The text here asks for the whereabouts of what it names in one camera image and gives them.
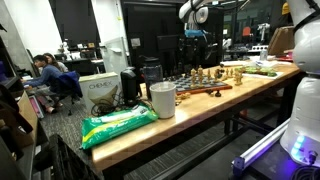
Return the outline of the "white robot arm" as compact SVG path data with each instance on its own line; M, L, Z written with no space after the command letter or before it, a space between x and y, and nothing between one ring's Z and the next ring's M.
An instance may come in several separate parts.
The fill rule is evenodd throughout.
M293 62L306 76L297 86L280 145L291 159L320 164L320 0L287 0L293 20Z

